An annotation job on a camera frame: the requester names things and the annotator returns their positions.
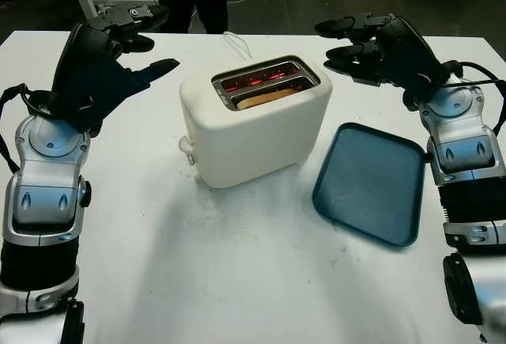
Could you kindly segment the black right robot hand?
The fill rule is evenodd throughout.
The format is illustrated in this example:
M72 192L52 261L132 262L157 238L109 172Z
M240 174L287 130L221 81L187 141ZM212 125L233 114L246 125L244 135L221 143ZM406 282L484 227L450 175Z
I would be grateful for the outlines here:
M373 86L390 83L426 102L450 77L420 33L392 13L341 16L319 22L315 31L324 38L352 43L327 51L324 66L355 82Z

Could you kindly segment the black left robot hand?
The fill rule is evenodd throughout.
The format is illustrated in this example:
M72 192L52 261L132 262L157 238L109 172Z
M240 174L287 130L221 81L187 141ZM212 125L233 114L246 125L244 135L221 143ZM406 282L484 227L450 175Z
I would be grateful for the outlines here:
M179 65L175 59L152 62L141 70L130 70L118 62L123 54L151 51L154 41L140 32L165 17L160 7L115 6L75 26L55 71L51 114L79 131L89 130L125 99L174 70Z

